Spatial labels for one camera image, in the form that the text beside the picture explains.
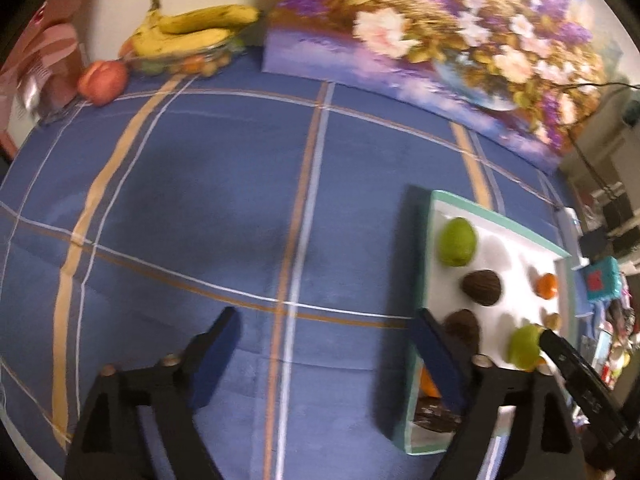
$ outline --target screw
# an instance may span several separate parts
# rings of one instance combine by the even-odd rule
[[[480,368],[491,368],[494,362],[484,354],[476,354],[471,358],[471,362]]]
[[[116,367],[113,365],[104,365],[102,370],[100,371],[100,375],[102,377],[110,377],[116,373]]]
[[[553,375],[551,368],[549,368],[549,365],[546,363],[539,364],[537,370],[543,375]]]
[[[162,359],[160,359],[160,364],[162,366],[170,367],[180,364],[180,357],[176,354],[167,354]]]

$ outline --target fruit bowl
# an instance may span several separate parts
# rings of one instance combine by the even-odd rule
[[[508,362],[514,330],[527,323],[543,324],[543,317],[548,314],[559,314],[562,319],[560,335],[572,344],[577,343],[574,273],[566,251],[511,219],[445,191],[431,191],[423,218],[424,259],[417,308],[428,308],[440,323],[455,312],[471,311],[479,325],[479,352],[488,355],[500,367],[515,368]],[[449,221],[457,218],[466,219],[473,226],[477,247],[470,261],[466,258],[464,266],[455,267],[450,266],[456,262],[449,258],[444,258],[446,264],[443,264],[443,256],[448,255],[442,253],[439,242],[446,234]],[[498,297],[487,302],[491,306],[473,300],[461,286],[465,276],[487,269],[499,275],[502,283]],[[536,293],[536,280],[547,273],[558,277],[558,294],[548,300]],[[429,399],[420,394],[423,368],[422,360],[411,347],[404,417],[396,428],[394,442],[413,455],[446,450],[453,436],[452,428],[459,423],[447,420],[446,410],[439,406],[423,403]],[[443,411],[444,416],[435,417],[442,421],[437,431],[416,424],[417,408],[431,410],[431,413]],[[500,411],[496,435],[509,431],[512,416],[513,409]]]
[[[130,71],[145,76],[180,73],[212,77],[230,65],[237,56],[245,53],[246,39],[257,23],[259,21],[243,27],[223,41],[199,50],[165,56],[137,56],[135,52],[128,52],[120,59]]]

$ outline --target canvas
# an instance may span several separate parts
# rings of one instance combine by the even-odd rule
[[[277,0],[264,69],[409,102],[549,172],[600,101],[566,86],[623,56],[638,64],[603,0]]]

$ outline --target bunch of bananas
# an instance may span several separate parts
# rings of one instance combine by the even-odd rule
[[[242,5],[207,7],[178,16],[163,16],[160,0],[151,0],[151,8],[130,43],[138,56],[179,55],[220,43],[235,30],[257,21],[258,16],[255,7]]]

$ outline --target painting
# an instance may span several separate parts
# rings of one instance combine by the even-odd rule
[[[612,35],[595,37],[602,5],[276,0],[264,69],[409,102],[550,172],[570,148],[568,131],[578,135],[598,107],[600,89],[586,83],[609,80],[623,54]]]

